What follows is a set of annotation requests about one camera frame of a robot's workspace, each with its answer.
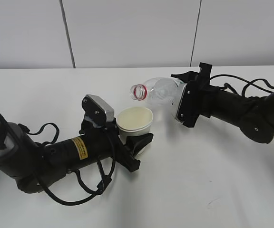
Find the paper cup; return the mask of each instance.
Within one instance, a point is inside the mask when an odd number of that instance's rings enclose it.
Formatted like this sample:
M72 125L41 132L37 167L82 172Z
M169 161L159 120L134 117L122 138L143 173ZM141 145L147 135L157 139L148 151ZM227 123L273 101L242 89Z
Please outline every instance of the paper cup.
M123 110L116 118L122 143L128 136L140 136L150 132L153 113L145 107L131 107Z

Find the plastic bottle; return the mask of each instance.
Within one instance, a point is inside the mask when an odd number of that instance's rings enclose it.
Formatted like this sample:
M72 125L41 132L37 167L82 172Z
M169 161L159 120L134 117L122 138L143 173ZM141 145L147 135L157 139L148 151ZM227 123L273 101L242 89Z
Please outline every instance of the plastic bottle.
M180 82L171 78L152 78L143 84L133 85L130 96L134 100L144 100L151 105L171 105Z

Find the bottle opening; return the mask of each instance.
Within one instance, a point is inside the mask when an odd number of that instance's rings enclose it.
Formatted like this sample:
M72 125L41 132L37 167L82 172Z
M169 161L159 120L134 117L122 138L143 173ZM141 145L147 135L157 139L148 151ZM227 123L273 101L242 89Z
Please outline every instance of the bottle opening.
M147 88L142 85L133 85L130 90L130 96L134 100L142 101L147 97Z

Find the yellow warning label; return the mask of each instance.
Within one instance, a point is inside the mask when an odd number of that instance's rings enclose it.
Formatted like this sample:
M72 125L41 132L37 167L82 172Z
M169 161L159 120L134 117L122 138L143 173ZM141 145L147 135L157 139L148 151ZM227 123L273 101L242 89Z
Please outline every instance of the yellow warning label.
M80 137L73 138L72 141L76 145L80 160L88 157L88 151L83 140Z

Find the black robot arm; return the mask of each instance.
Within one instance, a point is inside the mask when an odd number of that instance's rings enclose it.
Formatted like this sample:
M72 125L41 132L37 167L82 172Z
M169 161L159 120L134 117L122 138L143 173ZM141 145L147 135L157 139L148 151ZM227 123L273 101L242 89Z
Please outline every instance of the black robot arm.
M174 117L187 127L194 127L199 115L211 116L237 126L250 139L269 143L274 137L274 92L232 75L210 77L212 65L200 63L200 72L187 72L172 77L181 79L179 96L175 99ZM247 83L242 96L227 83L224 87L212 86L210 81L219 76L234 77ZM245 97L248 86L255 86L271 93L265 97Z
M45 191L56 202L74 206L82 204L101 195L112 181L116 162L130 172L139 169L140 161L135 156L149 144L153 134L128 137L122 144L114 118L114 110L100 97L86 95L82 107L85 117L82 122L80 136L56 142L59 129L51 142L33 142L28 134L29 129L22 124L8 123L0 114L0 170L12 177L20 190L26 193ZM111 157L110 172L105 174L101 160ZM82 181L79 169L97 163L101 181L96 190L89 189ZM76 202L66 202L56 197L48 187L65 177L67 173L75 173L80 186L89 197Z

